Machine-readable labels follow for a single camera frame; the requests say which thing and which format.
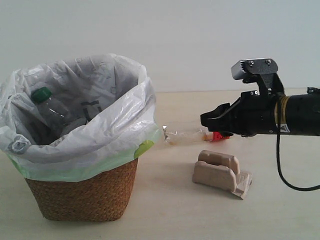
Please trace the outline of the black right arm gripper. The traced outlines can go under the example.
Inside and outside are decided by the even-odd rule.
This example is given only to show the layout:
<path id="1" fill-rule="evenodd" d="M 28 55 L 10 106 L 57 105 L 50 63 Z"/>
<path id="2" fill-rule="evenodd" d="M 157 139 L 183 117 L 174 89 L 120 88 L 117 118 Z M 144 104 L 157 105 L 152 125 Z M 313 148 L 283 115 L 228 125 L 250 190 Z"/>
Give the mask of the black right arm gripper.
<path id="1" fill-rule="evenodd" d="M 257 90 L 245 91 L 233 103 L 223 103 L 200 115 L 201 124 L 210 132 L 253 137 L 277 132 L 276 100 L 263 97 Z"/>

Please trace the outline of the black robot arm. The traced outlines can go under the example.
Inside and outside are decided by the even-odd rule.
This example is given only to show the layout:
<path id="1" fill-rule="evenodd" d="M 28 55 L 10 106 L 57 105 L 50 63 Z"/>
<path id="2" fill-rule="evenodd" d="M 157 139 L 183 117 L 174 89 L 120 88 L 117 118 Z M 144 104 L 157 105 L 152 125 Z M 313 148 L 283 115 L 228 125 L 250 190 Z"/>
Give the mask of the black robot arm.
<path id="1" fill-rule="evenodd" d="M 306 94 L 259 95 L 242 92 L 233 103 L 224 103 L 201 114 L 201 125 L 222 136 L 295 135 L 319 136 L 320 90 L 308 87 Z"/>

